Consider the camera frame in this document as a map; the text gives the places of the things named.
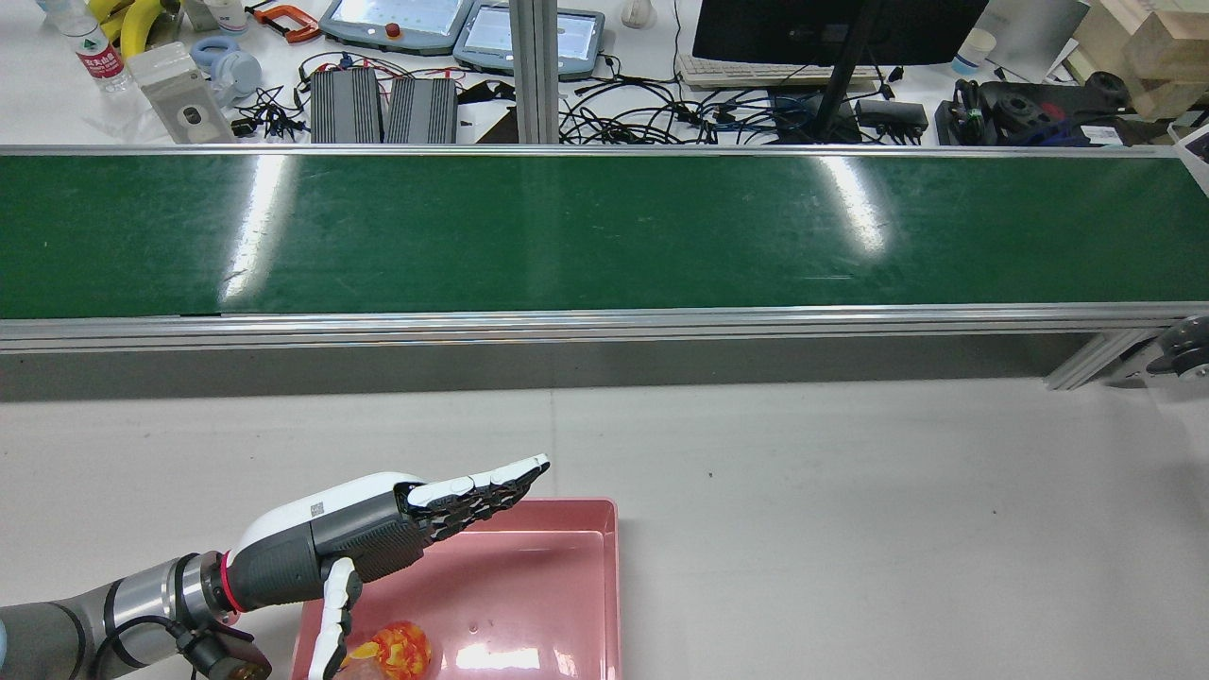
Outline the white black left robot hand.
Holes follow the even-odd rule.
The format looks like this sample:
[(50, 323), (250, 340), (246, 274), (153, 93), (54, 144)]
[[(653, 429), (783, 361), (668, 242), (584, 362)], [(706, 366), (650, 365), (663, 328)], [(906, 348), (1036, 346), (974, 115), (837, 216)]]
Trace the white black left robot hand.
[(449, 482), (378, 472), (299, 499), (251, 521), (219, 564), (237, 612), (322, 603), (311, 679), (332, 679), (347, 653), (351, 609), (365, 584), (397, 574), (444, 538), (514, 507), (549, 469), (545, 455)]

